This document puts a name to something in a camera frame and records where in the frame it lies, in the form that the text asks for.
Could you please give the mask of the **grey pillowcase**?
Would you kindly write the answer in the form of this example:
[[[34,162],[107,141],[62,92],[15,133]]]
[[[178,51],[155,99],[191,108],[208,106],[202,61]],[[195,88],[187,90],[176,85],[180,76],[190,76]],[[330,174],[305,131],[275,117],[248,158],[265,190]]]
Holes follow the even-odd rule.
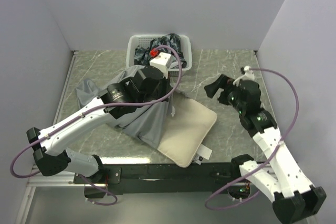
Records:
[[[141,65],[126,68],[102,88],[97,87],[91,79],[81,81],[75,88],[78,107],[85,107],[108,85],[119,83],[127,77],[134,77],[136,72],[143,68]],[[108,115],[108,118],[103,123],[111,128],[120,128],[124,134],[143,141],[152,148],[157,149],[162,138],[166,117],[173,111],[172,102],[173,97],[170,97],[168,101],[137,108],[135,112],[123,115],[118,119]]]

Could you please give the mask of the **cream pillow with bear print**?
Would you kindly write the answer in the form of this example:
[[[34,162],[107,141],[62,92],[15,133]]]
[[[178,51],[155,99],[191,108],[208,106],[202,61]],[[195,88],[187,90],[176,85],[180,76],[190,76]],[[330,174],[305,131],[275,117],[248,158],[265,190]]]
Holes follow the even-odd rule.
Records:
[[[202,142],[217,121],[216,112],[182,93],[173,94],[173,112],[167,116],[158,151],[181,168],[201,164],[212,150]]]

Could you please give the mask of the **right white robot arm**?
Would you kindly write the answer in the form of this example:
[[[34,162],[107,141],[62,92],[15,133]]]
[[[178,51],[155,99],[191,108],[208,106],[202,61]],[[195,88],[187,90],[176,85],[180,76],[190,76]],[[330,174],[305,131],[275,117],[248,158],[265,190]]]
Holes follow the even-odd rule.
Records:
[[[222,74],[204,88],[209,98],[219,89],[222,91],[218,102],[238,112],[241,125],[260,147],[274,172],[271,176],[265,163],[258,164],[244,154],[231,161],[232,179],[252,182],[270,200],[281,223],[295,223],[316,215],[327,197],[326,192],[312,183],[288,150],[276,120],[261,105],[261,90],[254,75],[234,80]]]

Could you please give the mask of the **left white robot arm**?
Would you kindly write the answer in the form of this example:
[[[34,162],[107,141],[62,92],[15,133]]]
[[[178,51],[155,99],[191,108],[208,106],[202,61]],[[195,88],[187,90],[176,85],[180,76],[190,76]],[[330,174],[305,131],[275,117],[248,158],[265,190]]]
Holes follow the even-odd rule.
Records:
[[[132,71],[99,91],[75,114],[46,129],[32,127],[26,132],[35,164],[44,176],[66,170],[80,173],[93,183],[104,179],[105,170],[99,156],[81,154],[69,146],[103,124],[134,119],[139,112],[151,108],[154,100],[163,104],[169,100],[172,89],[166,70],[146,66],[133,67]]]

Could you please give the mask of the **dark patterned cloth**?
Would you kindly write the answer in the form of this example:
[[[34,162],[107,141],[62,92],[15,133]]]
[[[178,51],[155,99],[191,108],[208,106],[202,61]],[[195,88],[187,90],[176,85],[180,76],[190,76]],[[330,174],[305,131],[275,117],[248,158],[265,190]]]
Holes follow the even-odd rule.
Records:
[[[181,38],[174,33],[153,38],[147,46],[138,45],[134,51],[134,64],[148,66],[152,59],[152,50],[161,45],[173,48],[180,57],[182,68],[187,67],[187,61],[184,59],[183,52],[181,51]]]

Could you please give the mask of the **white plastic basket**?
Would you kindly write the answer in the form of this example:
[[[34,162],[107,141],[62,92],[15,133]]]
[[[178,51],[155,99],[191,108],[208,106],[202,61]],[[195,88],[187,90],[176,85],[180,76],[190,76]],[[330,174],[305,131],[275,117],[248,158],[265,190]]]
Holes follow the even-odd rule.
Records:
[[[130,37],[127,47],[126,67],[134,65],[134,55],[137,46],[148,47],[151,40],[162,37],[163,34],[143,34]],[[186,67],[182,69],[182,75],[185,75],[192,67],[192,49],[190,39],[186,35],[180,35],[181,51],[186,60]]]

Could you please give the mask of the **black base beam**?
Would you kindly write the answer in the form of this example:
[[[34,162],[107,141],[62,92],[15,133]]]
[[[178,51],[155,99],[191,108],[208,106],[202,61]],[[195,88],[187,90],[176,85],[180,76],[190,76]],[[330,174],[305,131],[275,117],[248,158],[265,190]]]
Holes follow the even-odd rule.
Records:
[[[89,177],[107,186],[115,195],[136,193],[215,192],[238,178],[238,166],[231,162],[191,164],[105,164],[103,171]]]

